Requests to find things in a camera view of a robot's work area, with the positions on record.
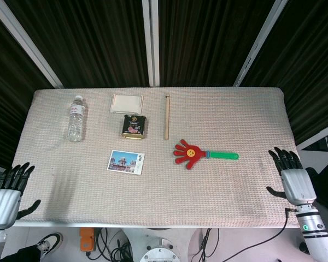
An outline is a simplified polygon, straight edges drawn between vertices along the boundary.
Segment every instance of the table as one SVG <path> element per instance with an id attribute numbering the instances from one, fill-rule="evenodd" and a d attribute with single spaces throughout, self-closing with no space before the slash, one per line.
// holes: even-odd
<path id="1" fill-rule="evenodd" d="M 123 115 L 109 113 L 113 94 L 143 95 L 144 140 L 121 137 Z M 164 140 L 170 94 L 169 140 Z M 84 97 L 85 139 L 66 139 L 68 112 Z M 240 159 L 201 159 L 177 165 L 180 139 Z M 114 227 L 281 227 L 284 207 L 266 186 L 282 190 L 268 150 L 296 152 L 278 88 L 168 87 L 38 90 L 14 164 L 36 166 L 21 209 L 42 203 L 16 225 Z M 112 150 L 145 153 L 142 174 L 107 171 Z M 297 225 L 291 215 L 289 226 Z"/>

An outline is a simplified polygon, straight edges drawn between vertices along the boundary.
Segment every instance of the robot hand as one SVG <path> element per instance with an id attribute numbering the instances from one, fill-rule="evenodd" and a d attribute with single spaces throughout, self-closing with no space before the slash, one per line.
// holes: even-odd
<path id="1" fill-rule="evenodd" d="M 23 166 L 7 169 L 0 180 L 0 257 L 7 237 L 5 229 L 12 227 L 16 219 L 31 214 L 41 202 L 37 200 L 30 208 L 18 211 L 28 178 L 34 170 L 34 166 L 28 166 L 29 163 L 25 163 Z"/>
<path id="2" fill-rule="evenodd" d="M 282 178 L 285 192 L 266 189 L 275 197 L 287 199 L 297 206 L 296 218 L 311 257 L 318 262 L 328 262 L 328 232 L 318 210 L 312 206 L 316 199 L 311 179 L 302 167 L 299 157 L 293 152 L 274 148 L 277 154 L 269 151 Z"/>

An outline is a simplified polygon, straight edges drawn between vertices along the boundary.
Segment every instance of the plastic water bottle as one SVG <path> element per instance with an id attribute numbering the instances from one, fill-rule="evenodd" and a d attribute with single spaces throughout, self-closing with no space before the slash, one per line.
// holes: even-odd
<path id="1" fill-rule="evenodd" d="M 67 139 L 69 141 L 78 142 L 83 139 L 83 118 L 84 118 L 84 103 L 82 96 L 76 96 L 72 102 L 69 112 L 69 125 Z"/>

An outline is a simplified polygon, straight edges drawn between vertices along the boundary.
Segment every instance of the bottle label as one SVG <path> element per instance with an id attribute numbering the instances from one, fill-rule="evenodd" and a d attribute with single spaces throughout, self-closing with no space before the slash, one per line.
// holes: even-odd
<path id="1" fill-rule="evenodd" d="M 85 111 L 85 107 L 82 105 L 71 105 L 71 110 L 70 110 L 69 114 L 70 115 L 81 114 L 82 116 L 84 116 L 84 111 Z"/>

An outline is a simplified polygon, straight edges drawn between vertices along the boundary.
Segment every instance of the green handle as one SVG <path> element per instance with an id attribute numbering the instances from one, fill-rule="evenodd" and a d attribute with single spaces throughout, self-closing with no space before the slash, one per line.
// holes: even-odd
<path id="1" fill-rule="evenodd" d="M 239 155 L 233 152 L 215 152 L 210 151 L 210 157 L 212 158 L 220 158 L 220 159 L 230 159 L 230 160 L 237 160 Z"/>

